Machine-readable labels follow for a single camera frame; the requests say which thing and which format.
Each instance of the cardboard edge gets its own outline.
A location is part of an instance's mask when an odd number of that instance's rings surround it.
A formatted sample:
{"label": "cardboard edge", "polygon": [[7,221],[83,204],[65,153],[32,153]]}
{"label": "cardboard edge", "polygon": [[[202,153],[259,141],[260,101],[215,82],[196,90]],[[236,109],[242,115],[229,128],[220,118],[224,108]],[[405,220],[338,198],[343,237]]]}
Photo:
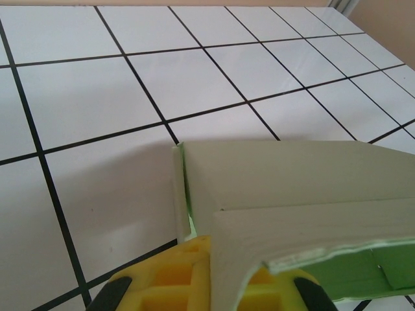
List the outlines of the cardboard edge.
{"label": "cardboard edge", "polygon": [[191,235],[189,214],[185,195],[183,162],[180,147],[173,147],[173,191],[174,213],[176,217],[176,232],[178,243],[185,242]]}

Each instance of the corrugated cardboard edge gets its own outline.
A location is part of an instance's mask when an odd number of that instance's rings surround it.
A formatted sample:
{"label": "corrugated cardboard edge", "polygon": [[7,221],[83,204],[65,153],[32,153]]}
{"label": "corrugated cardboard edge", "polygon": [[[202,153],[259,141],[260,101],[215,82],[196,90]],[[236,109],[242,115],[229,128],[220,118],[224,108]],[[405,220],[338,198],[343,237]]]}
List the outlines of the corrugated cardboard edge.
{"label": "corrugated cardboard edge", "polygon": [[187,240],[191,235],[189,215],[187,213],[187,202],[184,184],[184,168],[180,147],[173,147],[173,191],[174,212],[176,216],[177,241],[179,243]]}
{"label": "corrugated cardboard edge", "polygon": [[0,5],[110,5],[110,6],[328,6],[328,0],[2,0]]}
{"label": "corrugated cardboard edge", "polygon": [[335,255],[415,243],[415,198],[221,211],[214,217],[212,311],[235,311],[261,265],[277,274]]}

